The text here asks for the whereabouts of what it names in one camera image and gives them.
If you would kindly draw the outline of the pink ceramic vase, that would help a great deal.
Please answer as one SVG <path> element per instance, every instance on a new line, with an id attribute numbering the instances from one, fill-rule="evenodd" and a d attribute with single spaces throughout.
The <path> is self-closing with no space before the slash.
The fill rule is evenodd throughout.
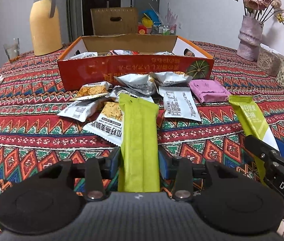
<path id="1" fill-rule="evenodd" d="M 253 17 L 243 16 L 238 38 L 237 55 L 249 61 L 257 61 L 262 42 L 264 24 Z"/>

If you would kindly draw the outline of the drinking glass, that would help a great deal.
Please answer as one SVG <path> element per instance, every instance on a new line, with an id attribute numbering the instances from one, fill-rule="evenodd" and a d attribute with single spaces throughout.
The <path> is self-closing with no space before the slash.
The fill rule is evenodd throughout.
<path id="1" fill-rule="evenodd" d="M 13 38 L 11 43 L 3 45 L 9 63 L 13 63 L 20 59 L 20 42 L 19 38 Z"/>

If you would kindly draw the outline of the yellow thermos jug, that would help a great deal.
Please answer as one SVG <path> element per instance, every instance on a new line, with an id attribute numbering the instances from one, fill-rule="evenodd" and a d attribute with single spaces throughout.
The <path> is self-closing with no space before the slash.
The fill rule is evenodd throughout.
<path id="1" fill-rule="evenodd" d="M 35 56 L 47 55 L 62 48 L 57 0 L 33 0 L 29 23 Z"/>

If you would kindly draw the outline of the clear container with seeds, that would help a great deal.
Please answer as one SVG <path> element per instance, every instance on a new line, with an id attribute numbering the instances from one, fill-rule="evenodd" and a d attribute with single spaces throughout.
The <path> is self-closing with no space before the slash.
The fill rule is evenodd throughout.
<path id="1" fill-rule="evenodd" d="M 260 44 L 257 66 L 269 76 L 276 77 L 284 55 L 269 46 Z"/>

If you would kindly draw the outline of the white label snack packet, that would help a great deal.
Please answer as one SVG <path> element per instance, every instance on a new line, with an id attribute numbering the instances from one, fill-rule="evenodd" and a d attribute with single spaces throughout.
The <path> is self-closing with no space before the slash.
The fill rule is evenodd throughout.
<path id="1" fill-rule="evenodd" d="M 159 87 L 158 92 L 163 97 L 164 117 L 182 118 L 201 122 L 190 88 Z"/>

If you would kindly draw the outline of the white crumpled snack packet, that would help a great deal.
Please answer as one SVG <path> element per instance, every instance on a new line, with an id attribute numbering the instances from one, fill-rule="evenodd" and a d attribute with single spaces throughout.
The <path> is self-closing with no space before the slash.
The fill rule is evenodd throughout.
<path id="1" fill-rule="evenodd" d="M 126 74 L 114 79 L 143 95 L 152 96 L 156 93 L 156 84 L 150 75 Z"/>

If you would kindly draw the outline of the orange cardboard snack box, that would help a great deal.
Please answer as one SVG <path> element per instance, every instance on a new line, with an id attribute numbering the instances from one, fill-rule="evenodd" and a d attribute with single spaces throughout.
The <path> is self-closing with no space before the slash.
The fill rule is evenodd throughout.
<path id="1" fill-rule="evenodd" d="M 195 79 L 209 79 L 214 57 L 176 35 L 120 34 L 84 36 L 57 60 L 65 90 L 107 81 L 126 74 L 180 71 Z"/>

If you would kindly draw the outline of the small oat crisp packet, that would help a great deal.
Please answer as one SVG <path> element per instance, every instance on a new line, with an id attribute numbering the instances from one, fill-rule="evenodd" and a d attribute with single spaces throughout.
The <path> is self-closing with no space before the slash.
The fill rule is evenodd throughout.
<path id="1" fill-rule="evenodd" d="M 113 85 L 107 81 L 85 84 L 79 89 L 77 95 L 71 101 L 94 100 L 107 96 Z"/>

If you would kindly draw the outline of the green snack bar packet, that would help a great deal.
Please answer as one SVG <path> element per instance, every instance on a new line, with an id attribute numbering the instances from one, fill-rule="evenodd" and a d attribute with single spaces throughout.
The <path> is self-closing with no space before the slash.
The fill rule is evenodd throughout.
<path id="1" fill-rule="evenodd" d="M 245 136 L 253 135 L 275 150 L 279 150 L 269 124 L 252 96 L 230 95 L 228 101 L 238 117 Z"/>

